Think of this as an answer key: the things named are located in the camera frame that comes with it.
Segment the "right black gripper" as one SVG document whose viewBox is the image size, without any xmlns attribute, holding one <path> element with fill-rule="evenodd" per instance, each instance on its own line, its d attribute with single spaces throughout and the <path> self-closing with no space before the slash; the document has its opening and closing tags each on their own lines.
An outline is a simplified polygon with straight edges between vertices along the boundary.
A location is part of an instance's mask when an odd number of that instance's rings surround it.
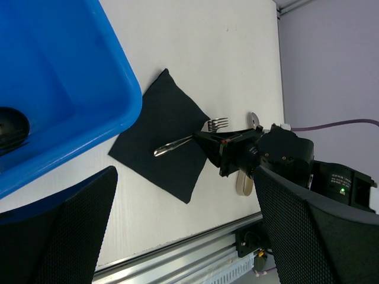
<svg viewBox="0 0 379 284">
<path fill-rule="evenodd" d="M 241 159 L 252 154 L 251 177 L 261 166 L 284 178 L 309 178 L 314 160 L 314 143 L 292 131 L 262 128 L 224 133 L 196 131 L 195 142 L 222 177 L 242 168 Z"/>
</svg>

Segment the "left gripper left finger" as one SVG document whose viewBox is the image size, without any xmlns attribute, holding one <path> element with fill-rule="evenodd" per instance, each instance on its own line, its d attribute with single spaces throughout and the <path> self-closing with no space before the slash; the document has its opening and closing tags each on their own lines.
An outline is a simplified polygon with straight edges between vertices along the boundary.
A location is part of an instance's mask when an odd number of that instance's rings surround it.
<svg viewBox="0 0 379 284">
<path fill-rule="evenodd" d="M 117 181 L 109 166 L 1 213 L 1 283 L 91 283 Z"/>
</svg>

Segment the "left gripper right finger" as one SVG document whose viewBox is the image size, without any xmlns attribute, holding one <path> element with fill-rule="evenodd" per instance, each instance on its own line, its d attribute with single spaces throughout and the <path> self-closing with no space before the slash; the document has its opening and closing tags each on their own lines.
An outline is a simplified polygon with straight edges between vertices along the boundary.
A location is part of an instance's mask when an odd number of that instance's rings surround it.
<svg viewBox="0 0 379 284">
<path fill-rule="evenodd" d="M 255 189 L 281 283 L 378 283 L 378 215 L 263 167 Z"/>
</svg>

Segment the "silver fork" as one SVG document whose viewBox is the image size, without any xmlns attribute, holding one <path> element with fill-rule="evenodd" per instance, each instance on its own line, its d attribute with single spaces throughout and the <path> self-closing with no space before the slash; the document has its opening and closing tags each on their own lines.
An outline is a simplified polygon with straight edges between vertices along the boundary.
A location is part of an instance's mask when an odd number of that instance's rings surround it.
<svg viewBox="0 0 379 284">
<path fill-rule="evenodd" d="M 229 125 L 228 118 L 216 118 L 212 120 L 208 120 L 203 124 L 203 127 L 201 129 L 202 132 L 208 132 L 208 133 L 215 133 L 217 130 L 221 128 L 226 128 Z M 159 148 L 157 148 L 153 152 L 154 157 L 162 156 L 169 151 L 175 150 L 178 147 L 183 146 L 185 143 L 189 142 L 192 139 L 193 135 L 191 134 L 188 137 L 170 142 L 168 144 L 165 144 Z"/>
</svg>

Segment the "black paper napkin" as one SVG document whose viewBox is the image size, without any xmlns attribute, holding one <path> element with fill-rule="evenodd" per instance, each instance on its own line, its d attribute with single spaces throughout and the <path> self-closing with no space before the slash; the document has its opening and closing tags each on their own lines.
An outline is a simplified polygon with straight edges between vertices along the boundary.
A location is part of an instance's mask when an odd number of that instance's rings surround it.
<svg viewBox="0 0 379 284">
<path fill-rule="evenodd" d="M 154 157 L 153 152 L 202 128 L 209 117 L 164 69 L 143 95 L 137 121 L 122 132 L 109 156 L 184 203 L 189 203 L 207 160 L 198 144 Z"/>
</svg>

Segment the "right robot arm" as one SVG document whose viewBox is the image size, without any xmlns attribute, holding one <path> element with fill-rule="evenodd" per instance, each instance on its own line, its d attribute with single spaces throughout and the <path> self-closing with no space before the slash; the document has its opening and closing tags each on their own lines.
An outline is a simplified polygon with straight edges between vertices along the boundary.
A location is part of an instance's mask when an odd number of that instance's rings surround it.
<svg viewBox="0 0 379 284">
<path fill-rule="evenodd" d="M 259 166 L 320 195 L 371 211 L 373 179 L 348 166 L 314 159 L 314 144 L 291 130 L 272 125 L 228 133 L 197 131 L 194 140 L 222 177 L 241 171 L 254 180 Z"/>
</svg>

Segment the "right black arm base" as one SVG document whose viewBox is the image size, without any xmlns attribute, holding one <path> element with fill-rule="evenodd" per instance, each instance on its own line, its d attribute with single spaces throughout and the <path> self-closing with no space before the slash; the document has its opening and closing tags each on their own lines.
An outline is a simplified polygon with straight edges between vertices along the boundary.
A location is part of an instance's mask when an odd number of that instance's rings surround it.
<svg viewBox="0 0 379 284">
<path fill-rule="evenodd" d="M 235 231 L 236 251 L 242 258 L 257 250 L 271 249 L 266 226 L 262 220 Z"/>
</svg>

